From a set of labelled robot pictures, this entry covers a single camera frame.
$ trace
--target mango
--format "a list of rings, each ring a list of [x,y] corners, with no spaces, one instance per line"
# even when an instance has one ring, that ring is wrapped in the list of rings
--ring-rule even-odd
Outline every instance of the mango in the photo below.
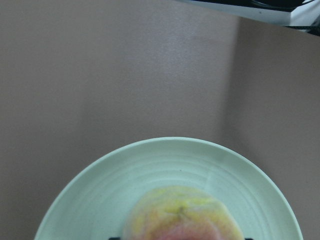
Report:
[[[132,209],[122,240],[244,240],[227,207],[188,186],[147,192]]]

